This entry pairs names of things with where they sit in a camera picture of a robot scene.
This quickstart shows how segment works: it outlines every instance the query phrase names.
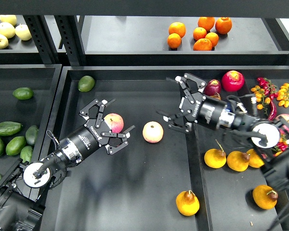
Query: black surface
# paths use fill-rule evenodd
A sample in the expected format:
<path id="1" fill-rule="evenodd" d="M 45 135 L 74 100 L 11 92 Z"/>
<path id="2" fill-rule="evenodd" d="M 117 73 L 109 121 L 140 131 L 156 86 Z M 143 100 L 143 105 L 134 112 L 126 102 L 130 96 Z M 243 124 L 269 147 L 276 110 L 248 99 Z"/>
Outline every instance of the black surface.
<path id="1" fill-rule="evenodd" d="M 131 132 L 127 148 L 115 156 L 98 150 L 72 169 L 72 176 L 51 191 L 43 230 L 268 228 L 276 216 L 275 209 L 259 209 L 250 194 L 255 186 L 266 184 L 261 172 L 248 168 L 236 173 L 228 166 L 211 169 L 203 161 L 204 152 L 216 148 L 214 139 L 220 139 L 222 131 L 197 128 L 197 139 L 185 137 L 166 129 L 165 123 L 155 114 L 156 108 L 161 107 L 178 112 L 181 98 L 178 86 L 159 79 L 174 78 L 185 72 L 206 80 L 220 79 L 232 69 L 242 72 L 247 82 L 255 81 L 259 76 L 289 81 L 289 67 L 284 66 L 65 67 L 62 78 L 66 73 L 67 78 L 59 84 L 50 119 L 50 125 L 57 133 L 62 125 L 61 138 L 84 123 L 77 115 L 78 110 L 95 97 L 116 98 L 107 110 L 121 114 L 125 126 L 134 124 L 136 129 Z M 83 75 L 91 75 L 97 80 L 92 92 L 78 92 L 77 80 Z M 145 120 L 161 122 L 164 138 L 160 143 L 151 145 L 143 140 L 141 131 Z M 203 197 L 200 198 L 201 210 L 194 220 L 177 212 L 174 199 L 186 187 L 196 186 Z M 207 229 L 200 225 L 202 220 L 209 222 Z"/>
<path id="2" fill-rule="evenodd" d="M 177 51 L 196 54 L 197 51 L 193 51 L 193 31 L 198 27 L 198 19 L 199 17 L 86 16 L 82 38 L 86 52 L 171 52 L 167 44 L 168 28 L 173 22 L 182 22 L 186 26 L 186 34 Z M 232 29 L 227 35 L 219 35 L 219 42 L 212 52 L 278 51 L 261 18 L 231 19 Z"/>
<path id="3" fill-rule="evenodd" d="M 85 122 L 78 111 L 94 98 L 115 98 L 104 115 L 118 113 L 124 119 L 124 129 L 131 125 L 136 128 L 131 131 L 129 145 L 119 153 L 108 156 L 101 148 L 73 169 L 72 176 L 62 183 L 61 193 L 53 191 L 60 195 L 58 210 L 48 207 L 42 229 L 127 230 L 133 226 L 138 230 L 197 230 L 195 217 L 183 217 L 175 205 L 176 196 L 191 189 L 185 135 L 168 130 L 155 112 L 159 108 L 177 108 L 178 86 L 165 80 L 98 79 L 92 91 L 80 93 L 78 80 L 73 73 L 66 77 L 64 90 L 70 94 L 61 100 L 68 105 L 64 120 L 56 121 L 63 127 L 60 138 Z M 165 131 L 162 141 L 156 144 L 142 137 L 144 125 L 152 120 L 163 124 Z M 76 218 L 80 211 L 83 216 Z M 49 223 L 48 216 L 55 216 L 56 223 Z"/>
<path id="4" fill-rule="evenodd" d="M 289 18 L 289 0 L 281 6 L 278 0 L 182 0 L 164 1 L 117 1 L 111 0 L 89 3 L 71 1 L 8 0 L 0 1 L 0 14 L 36 15 L 136 15 L 136 16 L 200 16 L 228 15 L 230 17 Z"/>
<path id="5" fill-rule="evenodd" d="M 53 105 L 61 65 L 0 65 L 0 122 L 14 121 L 23 124 L 23 129 L 8 137 L 3 137 L 5 145 L 16 136 L 24 136 L 31 125 L 39 127 L 32 161 L 39 159 L 46 127 Z M 16 88 L 30 87 L 33 98 L 20 101 L 12 93 Z M 19 158 L 0 157 L 0 173 L 4 174 Z"/>

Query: chili pepper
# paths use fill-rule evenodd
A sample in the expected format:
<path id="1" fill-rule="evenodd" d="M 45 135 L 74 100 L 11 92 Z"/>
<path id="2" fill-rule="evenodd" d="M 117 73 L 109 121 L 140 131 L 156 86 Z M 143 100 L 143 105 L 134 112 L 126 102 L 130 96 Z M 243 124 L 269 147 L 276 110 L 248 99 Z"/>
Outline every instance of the chili pepper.
<path id="1" fill-rule="evenodd" d="M 264 95 L 268 95 L 270 93 L 270 90 L 266 89 L 264 90 Z"/>
<path id="2" fill-rule="evenodd" d="M 281 101 L 279 101 L 278 106 L 282 106 L 282 105 L 284 105 L 284 104 L 285 104 L 285 101 L 284 101 L 284 100 L 281 100 Z"/>
<path id="3" fill-rule="evenodd" d="M 263 86 L 265 86 L 265 85 L 267 85 L 267 84 L 268 84 L 268 82 L 265 81 L 264 79 L 262 79 L 262 80 L 259 81 L 259 85 L 260 85 L 261 87 L 263 87 Z"/>
<path id="4" fill-rule="evenodd" d="M 265 98 L 265 100 L 264 100 L 264 102 L 267 103 L 267 104 L 269 104 L 270 101 L 271 101 L 271 99 L 269 97 Z"/>
<path id="5" fill-rule="evenodd" d="M 276 114 L 277 114 L 277 107 L 272 100 L 270 101 L 270 107 L 271 107 L 271 112 L 268 116 L 268 120 L 273 120 L 273 119 L 275 119 Z"/>
<path id="6" fill-rule="evenodd" d="M 281 150 L 281 151 L 285 151 L 286 149 L 287 149 L 287 146 L 284 145 L 284 144 L 280 147 L 280 150 Z"/>

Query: robotic arm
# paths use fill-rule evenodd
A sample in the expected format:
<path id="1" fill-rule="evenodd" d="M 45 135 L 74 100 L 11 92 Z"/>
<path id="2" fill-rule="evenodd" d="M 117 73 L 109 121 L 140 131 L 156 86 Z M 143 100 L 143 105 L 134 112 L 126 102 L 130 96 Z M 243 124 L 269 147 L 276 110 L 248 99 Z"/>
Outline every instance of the robotic arm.
<path id="1" fill-rule="evenodd" d="M 113 133 L 108 124 L 103 120 L 103 112 L 114 100 L 93 100 L 87 106 L 80 110 L 79 115 L 86 122 L 74 132 L 69 134 L 60 142 L 54 137 L 53 140 L 58 146 L 53 153 L 39 162 L 28 165 L 23 174 L 25 184 L 31 188 L 40 188 L 47 184 L 51 177 L 62 171 L 61 176 L 50 187 L 59 185 L 67 175 L 68 167 L 75 167 L 84 161 L 101 147 L 106 148 L 109 155 L 113 155 L 128 145 L 127 139 L 130 137 L 130 131 L 135 127 L 131 126 L 123 133 Z M 97 107 L 95 118 L 89 117 L 89 110 Z M 116 147 L 109 144 L 111 139 L 119 139 L 120 144 Z"/>

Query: black shelf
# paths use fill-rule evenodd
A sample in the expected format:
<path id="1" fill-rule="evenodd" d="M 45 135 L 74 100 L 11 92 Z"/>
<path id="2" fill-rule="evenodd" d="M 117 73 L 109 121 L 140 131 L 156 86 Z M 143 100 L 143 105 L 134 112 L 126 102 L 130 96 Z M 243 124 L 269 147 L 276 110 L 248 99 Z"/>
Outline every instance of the black shelf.
<path id="1" fill-rule="evenodd" d="M 212 131 L 196 126 L 194 136 L 182 136 L 167 129 L 155 113 L 162 105 L 164 110 L 173 108 L 173 113 L 178 112 L 179 88 L 165 83 L 163 79 L 166 77 L 174 78 L 189 72 L 208 81 L 221 79 L 225 72 L 233 69 L 244 74 L 247 82 L 245 92 L 255 84 L 257 77 L 270 78 L 276 84 L 289 82 L 287 66 L 64 67 L 49 123 L 50 130 L 63 138 L 81 126 L 84 121 L 77 115 L 78 110 L 94 98 L 116 98 L 105 113 L 122 114 L 125 124 L 132 123 L 136 129 L 131 132 L 130 144 L 122 153 L 107 156 L 103 149 L 98 150 L 73 169 L 71 177 L 49 192 L 42 228 L 55 227 L 56 231 L 61 231 L 78 225 L 82 230 L 128 230 L 131 227 L 176 230 L 176 225 L 180 225 L 192 230 L 232 231 L 239 226 L 242 230 L 266 230 L 279 210 L 259 209 L 252 200 L 251 190 L 266 184 L 261 171 L 249 167 L 238 173 L 227 165 L 220 169 L 207 167 L 203 154 L 216 147 L 215 139 L 221 140 L 222 130 Z M 96 79 L 96 86 L 85 94 L 77 90 L 77 82 L 83 75 Z M 289 113 L 289 108 L 278 108 L 280 113 Z M 164 127 L 165 137 L 154 148 L 142 138 L 142 127 L 147 120 L 156 120 Z M 53 151 L 50 141 L 46 142 L 41 157 Z M 143 171 L 144 175 L 137 174 L 137 171 Z M 194 218 L 182 217 L 173 204 L 175 196 L 189 186 L 200 200 L 200 211 Z M 158 192 L 167 195 L 161 200 L 154 200 Z M 79 201 L 72 200 L 76 194 Z M 286 203 L 287 197 L 281 196 L 276 209 Z M 74 216 L 80 212 L 87 217 Z M 147 221 L 150 227 L 144 226 L 141 221 Z M 281 231 L 282 228 L 278 225 L 274 230 Z"/>
<path id="2" fill-rule="evenodd" d="M 117 16 L 199 16 L 227 15 L 229 17 L 289 18 L 289 0 L 281 4 L 279 0 L 171 0 L 117 1 L 88 3 L 79 0 L 77 4 L 64 0 L 43 2 L 16 0 L 0 1 L 0 14 L 22 15 L 117 15 Z"/>

